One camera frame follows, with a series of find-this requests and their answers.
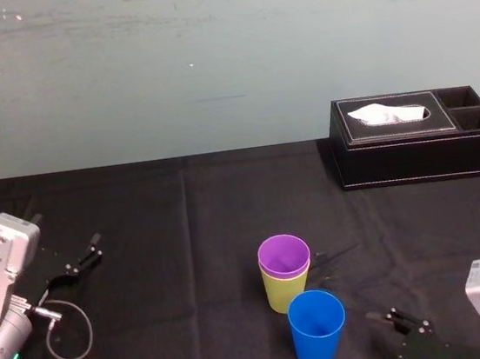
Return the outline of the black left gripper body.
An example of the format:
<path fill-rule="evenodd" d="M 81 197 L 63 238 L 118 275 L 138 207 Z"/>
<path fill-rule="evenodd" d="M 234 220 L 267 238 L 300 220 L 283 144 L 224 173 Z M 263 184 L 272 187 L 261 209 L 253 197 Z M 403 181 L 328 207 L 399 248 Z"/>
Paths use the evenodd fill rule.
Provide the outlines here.
<path fill-rule="evenodd" d="M 19 278 L 20 296 L 37 304 L 54 280 L 72 275 L 77 266 L 77 254 L 39 246 L 35 256 Z"/>

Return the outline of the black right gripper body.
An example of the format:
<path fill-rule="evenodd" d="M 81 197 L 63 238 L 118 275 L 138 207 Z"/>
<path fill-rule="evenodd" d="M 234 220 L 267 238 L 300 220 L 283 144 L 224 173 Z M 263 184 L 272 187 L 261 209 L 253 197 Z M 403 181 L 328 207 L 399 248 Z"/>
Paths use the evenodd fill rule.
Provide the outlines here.
<path fill-rule="evenodd" d="M 444 342 L 420 328 L 403 332 L 397 359 L 480 359 L 480 348 Z"/>

